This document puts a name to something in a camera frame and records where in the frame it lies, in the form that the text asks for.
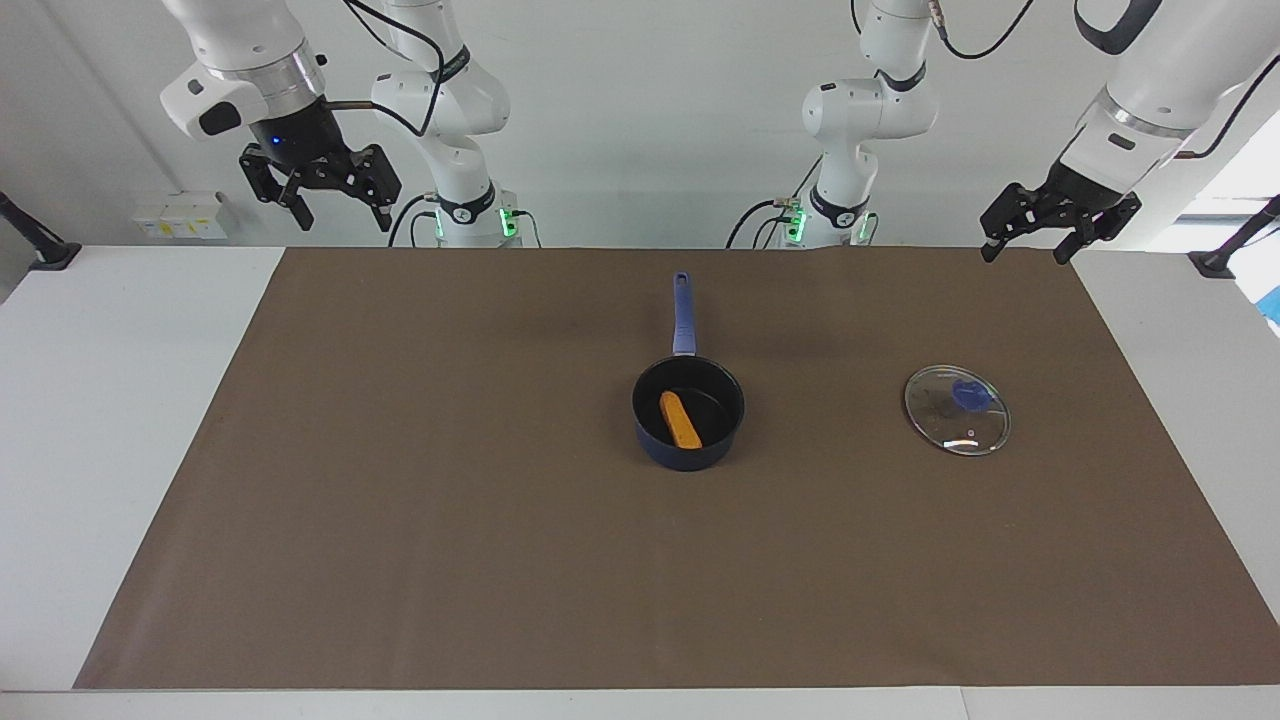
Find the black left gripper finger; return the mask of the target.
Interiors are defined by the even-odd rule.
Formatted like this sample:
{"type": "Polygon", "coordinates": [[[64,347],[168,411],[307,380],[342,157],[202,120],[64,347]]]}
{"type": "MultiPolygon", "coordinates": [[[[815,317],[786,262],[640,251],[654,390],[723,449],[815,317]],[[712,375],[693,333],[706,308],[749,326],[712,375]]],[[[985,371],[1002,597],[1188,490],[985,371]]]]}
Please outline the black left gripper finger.
{"type": "Polygon", "coordinates": [[[1007,184],[980,214],[986,237],[980,255],[986,263],[995,263],[1010,241],[1028,232],[1033,222],[1032,206],[1033,192],[1023,184],[1007,184]]]}
{"type": "Polygon", "coordinates": [[[1083,208],[1070,208],[1065,211],[1071,232],[1055,247],[1053,260],[1068,265],[1083,249],[1094,242],[1115,240],[1126,225],[1126,200],[1105,210],[1092,211],[1083,208]]]}

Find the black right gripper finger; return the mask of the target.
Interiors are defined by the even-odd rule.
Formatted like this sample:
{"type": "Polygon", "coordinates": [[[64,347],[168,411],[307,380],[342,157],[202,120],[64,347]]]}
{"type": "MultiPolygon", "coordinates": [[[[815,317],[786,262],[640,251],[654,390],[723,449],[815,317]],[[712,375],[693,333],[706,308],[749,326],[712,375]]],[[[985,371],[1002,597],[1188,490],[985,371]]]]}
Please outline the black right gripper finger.
{"type": "Polygon", "coordinates": [[[285,209],[303,232],[312,229],[314,214],[300,196],[297,172],[270,159],[264,149],[244,149],[239,155],[239,168],[260,202],[285,209]]]}
{"type": "Polygon", "coordinates": [[[384,147],[371,143],[349,155],[351,196],[370,208],[381,232],[389,232],[402,191],[401,178],[384,147]]]}

